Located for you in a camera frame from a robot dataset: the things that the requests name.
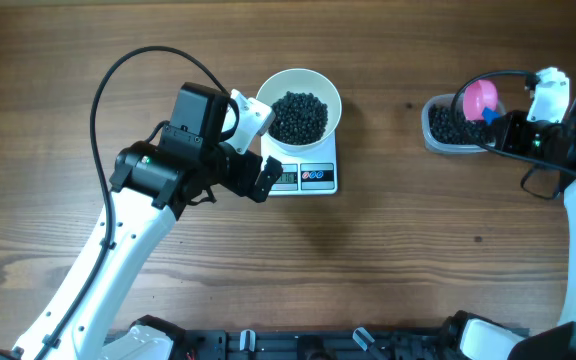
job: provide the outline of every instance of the wood grain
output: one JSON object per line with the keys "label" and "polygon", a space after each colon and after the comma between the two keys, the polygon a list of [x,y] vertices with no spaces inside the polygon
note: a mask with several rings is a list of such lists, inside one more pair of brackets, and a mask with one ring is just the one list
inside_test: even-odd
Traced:
{"label": "wood grain", "polygon": [[[554,65],[576,89],[576,2],[25,7],[0,9],[0,347],[43,309],[99,214],[88,137],[99,81],[153,44],[193,54],[249,95],[286,68],[329,77],[344,107],[340,191],[254,204],[218,189],[219,202],[189,209],[149,258],[115,328],[144,314],[230,330],[427,326],[459,309],[534,332],[555,324],[562,202],[522,192],[524,164],[429,153],[420,110],[492,69]],[[107,174],[170,115],[184,81],[208,84],[166,54],[116,73],[98,117]],[[508,108],[525,108],[521,83],[499,87]]]}

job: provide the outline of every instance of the pink cup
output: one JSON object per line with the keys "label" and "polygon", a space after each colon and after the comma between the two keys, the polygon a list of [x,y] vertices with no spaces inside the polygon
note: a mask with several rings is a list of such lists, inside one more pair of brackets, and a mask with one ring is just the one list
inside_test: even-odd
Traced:
{"label": "pink cup", "polygon": [[464,115],[466,120],[483,120],[485,108],[497,109],[497,88],[488,80],[478,80],[464,93]]}

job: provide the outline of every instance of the clear plastic container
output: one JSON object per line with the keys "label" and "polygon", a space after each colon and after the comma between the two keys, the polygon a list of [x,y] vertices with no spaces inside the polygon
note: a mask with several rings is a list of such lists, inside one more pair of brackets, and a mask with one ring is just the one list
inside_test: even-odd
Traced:
{"label": "clear plastic container", "polygon": [[[480,148],[477,145],[451,145],[451,144],[444,144],[437,141],[430,132],[430,119],[428,118],[428,110],[433,105],[437,106],[446,106],[450,107],[450,103],[452,99],[455,97],[455,94],[445,94],[445,95],[438,95],[434,98],[428,100],[424,108],[421,110],[421,130],[424,133],[424,140],[426,141],[426,149],[438,153],[438,154],[473,154],[478,152],[486,151]],[[457,101],[457,109],[463,108],[463,98],[460,98]],[[504,105],[499,101],[497,103],[497,110],[500,114],[506,113],[506,108]],[[490,146],[494,146],[495,143],[492,142],[488,144]]]}

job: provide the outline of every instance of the scale control panel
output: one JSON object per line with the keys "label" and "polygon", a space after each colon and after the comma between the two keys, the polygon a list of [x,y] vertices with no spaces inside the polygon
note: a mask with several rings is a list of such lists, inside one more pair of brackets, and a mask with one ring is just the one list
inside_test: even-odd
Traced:
{"label": "scale control panel", "polygon": [[284,173],[273,185],[271,192],[335,190],[335,165],[333,163],[282,164]]}

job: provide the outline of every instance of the plastic container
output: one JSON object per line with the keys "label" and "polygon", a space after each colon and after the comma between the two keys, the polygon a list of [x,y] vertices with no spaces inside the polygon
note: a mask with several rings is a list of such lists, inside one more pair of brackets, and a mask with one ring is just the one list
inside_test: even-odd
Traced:
{"label": "plastic container", "polygon": [[[421,110],[421,130],[424,133],[424,140],[426,141],[426,149],[437,154],[447,154],[447,155],[474,154],[486,151],[477,145],[451,145],[440,143],[432,136],[432,133],[430,132],[430,119],[428,118],[428,110],[430,110],[430,107],[433,105],[450,107],[450,103],[452,103],[452,99],[454,97],[455,94],[445,94],[435,96],[432,99],[428,100],[426,105],[424,105],[424,108]],[[459,101],[457,101],[457,109],[461,110],[462,107],[463,107],[463,97],[459,98]],[[506,113],[506,108],[501,103],[501,101],[497,102],[497,112],[502,115]],[[488,145],[494,146],[495,143],[492,142],[489,143]]]}
{"label": "plastic container", "polygon": [[335,132],[339,120],[341,119],[341,96],[335,85],[320,73],[308,69],[288,69],[271,76],[261,86],[257,93],[257,100],[272,106],[277,100],[286,95],[286,92],[312,93],[319,100],[328,105],[328,122],[321,139],[306,145],[290,145],[283,143],[270,134],[266,134],[273,144],[280,150],[287,153],[302,152],[310,150],[326,140],[330,134]]}

